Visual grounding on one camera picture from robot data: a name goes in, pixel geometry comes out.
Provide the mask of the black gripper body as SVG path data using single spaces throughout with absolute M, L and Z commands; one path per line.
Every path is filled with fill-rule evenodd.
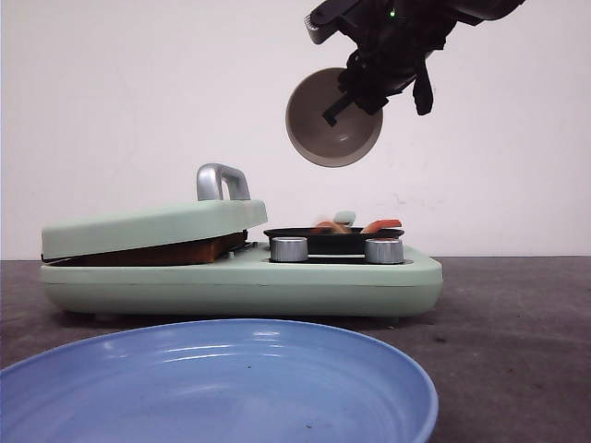
M 356 43 L 339 89 L 353 98 L 363 90 L 388 95 L 413 87 L 416 104 L 432 104 L 427 58 L 444 48 L 457 19 L 436 1 L 368 1 L 367 37 Z

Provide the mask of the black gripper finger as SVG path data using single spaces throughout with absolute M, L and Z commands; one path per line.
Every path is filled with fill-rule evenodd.
M 355 99 L 352 94 L 346 92 L 322 113 L 322 117 L 329 126 L 335 126 L 337 124 L 337 116 L 354 101 Z
M 388 95 L 381 90 L 363 90 L 356 94 L 355 104 L 367 114 L 376 114 L 389 102 Z

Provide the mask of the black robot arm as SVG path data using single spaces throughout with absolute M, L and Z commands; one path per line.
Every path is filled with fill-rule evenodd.
M 388 98 L 413 87 L 416 112 L 431 112 L 433 90 L 427 58 L 444 48 L 459 22 L 476 26 L 506 17 L 520 1 L 362 1 L 351 39 L 356 43 L 338 77 L 344 96 L 336 103 L 338 114 L 350 104 L 369 115 Z

